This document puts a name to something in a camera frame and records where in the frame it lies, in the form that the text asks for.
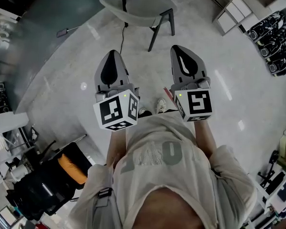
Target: orange fabric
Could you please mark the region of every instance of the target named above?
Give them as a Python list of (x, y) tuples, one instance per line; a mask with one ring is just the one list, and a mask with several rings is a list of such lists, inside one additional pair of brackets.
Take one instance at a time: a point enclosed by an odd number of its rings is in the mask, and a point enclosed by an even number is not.
[(78, 184), (86, 182), (86, 175), (65, 154), (58, 159), (58, 163)]

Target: white t-shirt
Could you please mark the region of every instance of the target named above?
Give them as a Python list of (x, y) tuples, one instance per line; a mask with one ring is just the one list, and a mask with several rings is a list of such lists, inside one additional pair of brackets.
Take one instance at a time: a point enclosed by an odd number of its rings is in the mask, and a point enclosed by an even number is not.
[[(167, 187), (197, 213), (206, 229), (240, 227), (256, 201), (256, 190), (226, 146), (210, 160), (195, 145), (178, 112), (139, 119), (127, 132), (127, 155), (116, 165), (112, 188), (123, 229), (131, 229), (148, 194)], [(91, 203), (106, 187), (108, 167), (90, 168), (83, 192), (70, 213), (76, 229), (91, 229)]]

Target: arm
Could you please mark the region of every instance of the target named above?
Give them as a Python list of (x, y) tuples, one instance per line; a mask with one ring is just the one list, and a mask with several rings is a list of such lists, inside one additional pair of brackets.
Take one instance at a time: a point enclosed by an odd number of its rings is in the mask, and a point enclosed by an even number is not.
[(111, 133), (111, 139), (109, 143), (109, 149), (107, 153), (106, 164), (110, 167), (113, 164), (113, 168), (126, 154), (126, 130), (120, 130)]
[(216, 150), (216, 143), (209, 124), (207, 121), (195, 121), (194, 127), (197, 146), (204, 152), (205, 156), (210, 159), (212, 153)]

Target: person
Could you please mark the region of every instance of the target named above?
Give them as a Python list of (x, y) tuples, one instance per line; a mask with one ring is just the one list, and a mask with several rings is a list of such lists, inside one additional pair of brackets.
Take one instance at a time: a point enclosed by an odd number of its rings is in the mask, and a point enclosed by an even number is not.
[[(112, 132), (107, 166), (90, 168), (70, 213), (74, 228), (92, 228), (89, 200), (110, 167), (123, 229), (237, 229), (247, 219), (255, 187), (229, 148), (216, 148), (208, 122), (184, 124), (164, 99), (157, 113), (141, 109), (127, 135)], [(186, 125), (194, 125), (195, 137)]]

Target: glossy floor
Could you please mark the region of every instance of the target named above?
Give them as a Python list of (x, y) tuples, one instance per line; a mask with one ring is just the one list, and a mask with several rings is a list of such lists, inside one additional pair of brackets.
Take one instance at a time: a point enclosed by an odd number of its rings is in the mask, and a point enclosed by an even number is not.
[[(140, 105), (155, 112), (157, 98), (165, 96), (163, 88), (173, 83), (171, 46), (189, 48), (204, 60), (212, 80), (214, 116), (209, 123), (217, 145), (230, 145), (242, 167), (256, 173), (286, 128), (286, 76), (273, 77), (238, 28), (220, 35), (212, 24), (220, 8), (211, 0), (173, 1), (179, 8), (176, 35), (172, 37), (169, 24), (164, 24), (151, 52), (150, 29), (129, 26), (124, 31), (122, 57), (130, 80), (140, 87)], [(109, 50), (119, 51), (123, 26), (107, 10), (100, 11), (35, 77), (22, 105), (45, 142), (56, 139), (64, 144), (87, 133), (87, 152), (95, 162), (104, 162), (110, 132), (98, 127), (94, 115), (94, 73)], [(87, 84), (84, 90), (82, 83)]]

